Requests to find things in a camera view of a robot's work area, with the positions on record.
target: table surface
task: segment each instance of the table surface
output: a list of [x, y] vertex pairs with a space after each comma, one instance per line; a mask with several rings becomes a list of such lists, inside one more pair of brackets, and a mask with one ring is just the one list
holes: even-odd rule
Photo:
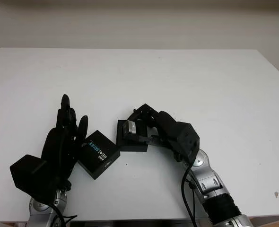
[[[15, 188], [9, 166], [25, 154], [40, 157], [63, 94], [78, 120], [89, 116], [88, 135], [99, 129], [113, 142], [117, 120], [143, 103], [190, 122], [239, 209], [279, 214], [279, 72], [259, 52], [2, 48], [0, 221], [28, 220], [30, 198]], [[183, 172], [170, 150], [153, 146], [122, 152], [95, 181], [76, 165], [64, 214], [188, 218]]]

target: black cable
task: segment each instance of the black cable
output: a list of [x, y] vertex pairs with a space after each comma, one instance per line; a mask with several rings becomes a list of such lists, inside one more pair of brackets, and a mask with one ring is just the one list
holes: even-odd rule
[[77, 217], [77, 215], [70, 216], [70, 219], [68, 219], [68, 220], [65, 222], [65, 224], [67, 224], [68, 222], [70, 222], [71, 220], [73, 220], [73, 219], [76, 218], [76, 217]]
[[59, 219], [61, 221], [61, 227], [66, 227], [64, 217], [63, 217], [62, 213], [60, 212], [60, 210], [53, 204], [50, 204], [49, 206], [56, 212], [57, 216], [59, 217]]
[[53, 227], [54, 222], [56, 221], [56, 219], [58, 218], [58, 215], [55, 215], [54, 218], [52, 219], [51, 225], [50, 227]]
[[186, 181], [186, 178], [187, 178], [188, 173], [190, 172], [191, 167], [192, 167], [192, 165], [189, 165], [189, 167], [186, 169], [186, 171], [185, 171], [185, 173], [184, 173], [184, 175], [183, 175], [181, 188], [182, 188], [183, 202], [185, 203], [186, 209], [187, 209], [187, 211], [188, 211], [188, 213], [189, 213], [189, 216], [190, 216], [190, 218], [191, 218], [191, 221], [192, 221], [192, 223], [193, 223], [193, 226], [194, 226], [194, 227], [197, 227], [196, 221], [195, 221], [195, 219], [194, 219], [194, 217], [193, 217], [193, 215], [192, 215], [192, 212], [191, 212], [191, 210], [190, 210], [190, 207], [189, 207], [189, 205], [188, 205], [188, 202], [187, 202], [187, 199], [186, 199], [186, 196], [185, 196], [185, 188], [184, 188], [185, 181]]
[[193, 218], [195, 220], [195, 197], [194, 197], [194, 189], [192, 188], [192, 200], [193, 200]]

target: realsense box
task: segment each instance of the realsense box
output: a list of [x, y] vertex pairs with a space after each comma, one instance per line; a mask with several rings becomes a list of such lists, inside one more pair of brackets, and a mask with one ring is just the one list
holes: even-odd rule
[[120, 152], [100, 131], [96, 130], [88, 136], [80, 150], [78, 163], [96, 179], [101, 175], [118, 157]]

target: small black box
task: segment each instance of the small black box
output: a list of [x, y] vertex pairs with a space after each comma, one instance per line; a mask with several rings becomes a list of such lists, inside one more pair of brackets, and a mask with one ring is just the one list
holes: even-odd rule
[[[123, 138], [122, 126], [126, 120], [117, 121], [117, 131], [116, 131], [116, 145], [120, 151], [143, 151], [146, 152], [148, 145], [145, 142], [136, 142], [132, 140], [125, 140]], [[147, 126], [143, 121], [136, 121], [136, 134], [147, 137]]]
[[88, 136], [80, 150], [78, 163], [96, 179], [101, 175], [118, 157], [120, 152], [100, 131], [96, 130]]

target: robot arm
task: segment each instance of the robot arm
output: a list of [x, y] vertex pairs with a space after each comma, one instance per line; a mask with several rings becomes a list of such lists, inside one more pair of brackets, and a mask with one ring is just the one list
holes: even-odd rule
[[189, 171], [194, 191], [216, 227], [253, 227], [249, 218], [234, 204], [219, 175], [211, 168], [208, 155], [199, 150]]
[[64, 227], [68, 178], [78, 160], [78, 151], [87, 134], [88, 117], [76, 125], [76, 114], [63, 95], [56, 127], [47, 135], [41, 158], [25, 155], [10, 167], [15, 186], [29, 194], [30, 218], [27, 227]]
[[[137, 135], [138, 120], [144, 121], [150, 128], [156, 127], [159, 137], [146, 138]], [[170, 148], [175, 159], [183, 161], [188, 167], [187, 171], [194, 191], [214, 226], [253, 227], [249, 218], [234, 204], [218, 174], [210, 167], [207, 154], [199, 148], [200, 138], [189, 123], [176, 122], [168, 113], [158, 113], [144, 104], [134, 110], [123, 125], [123, 137], [125, 140], [144, 141], [150, 145]]]

